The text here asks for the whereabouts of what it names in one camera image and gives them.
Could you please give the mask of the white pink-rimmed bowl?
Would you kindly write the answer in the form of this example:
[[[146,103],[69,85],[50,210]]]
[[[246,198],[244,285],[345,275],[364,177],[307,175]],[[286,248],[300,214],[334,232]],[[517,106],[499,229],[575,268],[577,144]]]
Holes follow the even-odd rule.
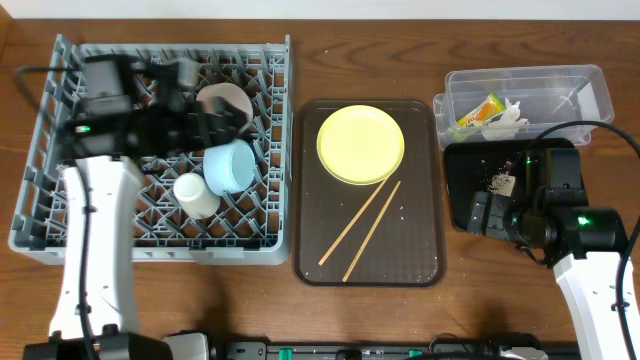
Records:
[[[214,105],[211,99],[221,97],[231,106],[239,109],[245,115],[244,124],[239,128],[239,133],[243,134],[253,120],[253,106],[248,95],[242,88],[232,83],[218,83],[203,87],[196,95],[196,100],[202,103],[207,113],[212,113]]]

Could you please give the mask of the light blue cup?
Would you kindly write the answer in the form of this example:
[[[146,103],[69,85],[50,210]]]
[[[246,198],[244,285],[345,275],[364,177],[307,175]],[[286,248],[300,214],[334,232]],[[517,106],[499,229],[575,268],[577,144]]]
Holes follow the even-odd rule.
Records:
[[[207,148],[204,152],[204,178],[211,191],[222,196],[247,190],[254,180],[256,159],[250,145],[234,139],[224,145]]]

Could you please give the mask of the white cup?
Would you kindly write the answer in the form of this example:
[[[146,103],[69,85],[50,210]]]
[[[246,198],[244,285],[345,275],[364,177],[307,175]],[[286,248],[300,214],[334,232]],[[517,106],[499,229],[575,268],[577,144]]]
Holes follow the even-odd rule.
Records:
[[[220,206],[220,197],[209,189],[204,178],[197,173],[180,175],[173,185],[173,193],[186,214],[195,219],[213,216]]]

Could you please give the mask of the wooden chopstick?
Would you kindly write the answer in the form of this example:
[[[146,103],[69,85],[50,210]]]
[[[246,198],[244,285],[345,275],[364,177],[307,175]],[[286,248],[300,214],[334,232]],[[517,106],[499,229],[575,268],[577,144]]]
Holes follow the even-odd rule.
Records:
[[[354,256],[354,258],[352,259],[347,271],[345,272],[344,276],[342,277],[342,282],[346,283],[349,279],[349,277],[351,276],[353,270],[355,269],[356,265],[358,264],[362,254],[364,253],[365,249],[367,248],[371,238],[373,237],[374,233],[376,232],[382,218],[384,217],[384,215],[387,212],[387,209],[389,207],[389,205],[391,204],[391,202],[393,201],[398,188],[400,187],[402,181],[399,180],[397,181],[396,185],[394,186],[393,190],[391,191],[390,195],[388,196],[388,198],[386,199],[383,207],[381,208],[381,210],[379,211],[374,223],[372,224],[371,228],[369,229],[366,237],[364,238],[361,246],[359,247],[356,255]]]
[[[318,262],[318,265],[322,266],[327,261],[327,259],[331,256],[331,254],[334,252],[334,250],[340,245],[340,243],[342,242],[344,237],[348,234],[348,232],[351,230],[351,228],[355,225],[355,223],[362,216],[364,211],[369,207],[371,202],[376,198],[378,193],[384,187],[384,185],[386,184],[387,180],[388,180],[388,177],[383,179],[380,182],[380,184],[377,186],[377,188],[372,192],[372,194],[367,198],[367,200],[363,203],[363,205],[356,212],[356,214],[351,218],[351,220],[348,222],[348,224],[345,226],[345,228],[342,230],[342,232],[339,234],[339,236],[336,238],[336,240],[332,243],[332,245],[329,247],[329,249],[321,257],[321,259]]]

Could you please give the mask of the yellow plate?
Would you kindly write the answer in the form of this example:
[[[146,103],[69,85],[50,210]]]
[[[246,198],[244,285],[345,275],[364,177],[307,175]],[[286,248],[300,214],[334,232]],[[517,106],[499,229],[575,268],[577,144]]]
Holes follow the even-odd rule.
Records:
[[[404,134],[387,112],[370,105],[350,105],[329,115],[320,126],[316,150],[323,167],[350,185],[371,185],[391,176],[402,163]]]

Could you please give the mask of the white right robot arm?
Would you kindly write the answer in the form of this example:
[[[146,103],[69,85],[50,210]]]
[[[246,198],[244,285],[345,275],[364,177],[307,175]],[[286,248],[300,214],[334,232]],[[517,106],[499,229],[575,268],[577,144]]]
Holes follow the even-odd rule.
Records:
[[[619,213],[589,205],[585,191],[540,189],[529,200],[473,196],[467,232],[515,244],[550,268],[569,307],[584,359],[636,359],[639,306],[630,255],[637,239]]]

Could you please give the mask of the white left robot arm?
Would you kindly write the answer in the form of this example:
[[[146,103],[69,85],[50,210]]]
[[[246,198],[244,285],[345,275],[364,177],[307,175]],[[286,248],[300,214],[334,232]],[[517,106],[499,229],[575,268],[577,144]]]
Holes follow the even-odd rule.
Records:
[[[158,340],[139,331],[133,279],[134,208],[143,187],[140,160],[204,150],[236,139],[243,111],[222,98],[187,101],[196,62],[166,64],[98,55],[74,67],[80,107],[58,122],[65,165],[66,254],[61,293],[44,343],[27,359],[207,359],[200,332]]]

